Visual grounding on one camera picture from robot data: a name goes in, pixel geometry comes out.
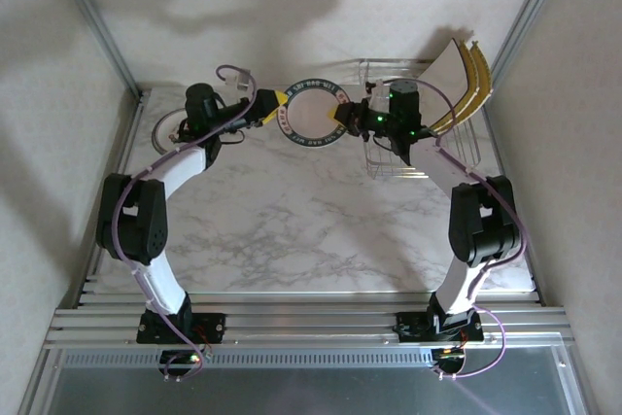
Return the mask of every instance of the black mounting bracket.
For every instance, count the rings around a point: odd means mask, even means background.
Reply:
[[[393,332],[400,343],[448,342],[460,344],[464,340],[483,342],[484,332],[477,313],[473,313],[470,322],[460,328],[446,332],[436,332],[427,311],[403,311],[396,313],[396,325]]]
[[[177,315],[168,315],[167,318],[175,328],[195,344],[209,343],[211,345],[223,342],[225,314],[192,313],[188,294]],[[136,342],[161,345],[184,343],[157,313],[150,310],[145,311],[140,318]]]

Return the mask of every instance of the white marble tabletop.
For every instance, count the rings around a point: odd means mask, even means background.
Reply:
[[[184,92],[152,90],[129,172],[158,157],[152,129],[184,107]],[[481,115],[473,123],[479,169],[496,175]],[[430,180],[373,180],[360,139],[344,135],[331,146],[306,149],[276,121],[247,131],[244,144],[223,147],[214,166],[176,191],[167,207],[166,252],[182,286],[195,294],[430,292],[453,256],[449,199]],[[534,285],[521,259],[493,272],[484,288],[525,292]],[[126,266],[106,254],[95,291],[138,288]]]

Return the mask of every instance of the wire basket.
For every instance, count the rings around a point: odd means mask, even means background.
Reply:
[[[391,78],[417,78],[432,59],[385,59],[363,58],[359,61],[359,82],[389,80]],[[378,138],[382,146],[390,147],[387,138]],[[442,139],[442,146],[457,156],[466,166],[476,167],[481,161],[481,153],[473,123],[454,127]],[[403,179],[427,179],[428,176],[416,167],[406,165],[399,157],[376,145],[372,140],[363,142],[367,175],[376,177],[399,177]]]

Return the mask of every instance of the white wall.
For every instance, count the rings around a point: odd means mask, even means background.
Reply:
[[[622,413],[622,0],[547,0],[491,104],[547,300]]]
[[[17,411],[52,312],[84,266],[123,96],[72,0],[0,0],[3,414]]]
[[[436,57],[451,36],[480,40],[492,62],[523,1],[96,0],[139,82],[183,85],[222,63],[268,85],[345,83],[356,68],[339,62]]]

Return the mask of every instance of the purple cable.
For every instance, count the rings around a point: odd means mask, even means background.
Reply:
[[[127,187],[125,187],[125,190],[123,190],[123,192],[121,193],[121,197],[119,198],[119,201],[117,202],[117,205],[115,206],[115,210],[113,212],[112,237],[113,237],[113,245],[115,246],[115,251],[117,252],[117,255],[119,255],[119,258],[125,264],[127,264],[129,266],[129,268],[130,268],[130,270],[132,272],[132,275],[136,278],[136,282],[138,283],[138,285],[141,288],[143,294],[147,298],[147,303],[150,303],[154,307],[155,311],[160,316],[162,321],[167,326],[169,326],[170,329],[180,339],[182,339],[185,343],[190,345],[192,350],[199,357],[199,362],[198,362],[198,366],[197,366],[196,370],[195,371],[191,371],[191,372],[187,373],[184,376],[178,376],[177,381],[186,380],[186,379],[188,379],[190,377],[193,377],[195,374],[197,374],[202,369],[203,365],[205,364],[205,357],[204,357],[203,353],[201,352],[201,350],[199,349],[199,347],[196,344],[194,344],[190,339],[188,339],[180,330],[178,330],[175,327],[175,325],[173,325],[173,323],[171,323],[171,321],[166,316],[165,310],[156,301],[156,298],[155,298],[151,288],[149,287],[149,284],[147,283],[147,281],[143,277],[142,272],[140,271],[140,269],[138,269],[138,265],[135,263],[135,261],[132,261],[131,259],[129,259],[125,255],[125,253],[123,252],[123,250],[121,248],[121,241],[119,239],[119,217],[121,215],[121,209],[123,207],[123,204],[124,204],[125,200],[127,199],[127,197],[129,196],[129,193],[131,192],[131,190],[134,187],[134,185],[136,185],[136,182],[138,182],[140,179],[142,179],[146,175],[150,174],[154,170],[158,169],[162,164],[164,164],[165,162],[167,162],[171,158],[177,156],[178,154],[180,154],[180,153],[182,153],[182,152],[184,152],[184,151],[186,151],[186,150],[188,150],[190,148],[196,147],[197,145],[201,144],[202,142],[204,142],[208,138],[211,138],[215,134],[219,133],[221,130],[223,130],[230,123],[232,123],[234,121],[238,121],[239,119],[244,117],[244,115],[248,111],[251,110],[251,107],[253,107],[253,104],[255,103],[255,99],[257,98],[257,82],[255,81],[255,78],[253,78],[253,76],[248,71],[246,71],[246,70],[244,70],[242,68],[236,67],[234,65],[221,65],[220,67],[218,67],[216,69],[216,76],[218,78],[220,78],[221,80],[223,80],[223,81],[225,80],[225,77],[221,74],[221,71],[224,70],[224,69],[234,70],[234,71],[236,71],[238,73],[248,75],[249,80],[251,81],[251,84],[253,86],[253,94],[251,96],[251,99],[249,100],[248,105],[237,116],[233,117],[229,121],[226,121],[222,125],[214,128],[207,135],[202,136],[201,138],[198,138],[197,140],[191,141],[191,142],[189,142],[189,143],[187,143],[187,144],[185,144],[185,145],[183,145],[181,147],[178,147],[175,150],[167,153],[166,155],[164,155],[160,159],[158,159],[156,162],[154,162],[154,164],[152,164],[151,167],[143,169],[138,174],[136,174],[134,177],[132,177],[131,180],[129,181],[129,183],[127,184]]]
[[[175,362],[177,359],[180,359],[181,357],[183,357],[184,354],[175,354],[174,356],[170,357],[167,361],[166,364],[164,365],[164,378],[168,379],[168,370],[171,367],[171,364],[173,362]]]
[[[482,366],[479,369],[476,369],[474,371],[470,371],[469,373],[457,373],[457,374],[448,374],[445,373],[443,370],[441,370],[440,368],[436,368],[434,371],[438,374],[441,374],[443,376],[447,376],[448,378],[454,380],[454,379],[464,379],[464,378],[470,378],[471,376],[477,376],[478,374],[482,374],[485,371],[488,371],[489,369],[493,368],[494,366],[497,365],[497,363],[499,363],[501,361],[501,359],[503,358],[503,355],[505,355],[505,348],[507,345],[507,341],[506,341],[506,335],[505,335],[505,327],[503,326],[503,323],[501,322],[501,320],[499,318],[497,318],[497,315],[495,315],[495,313],[493,313],[490,310],[487,310],[486,308],[481,308],[477,305],[473,305],[473,308],[475,308],[475,310],[479,311],[480,313],[486,313],[488,316],[490,316],[493,320],[495,320],[495,322],[499,325],[499,329],[501,330],[501,350],[499,351],[499,354],[497,355],[497,357],[492,360],[490,363],[486,364],[485,366]]]

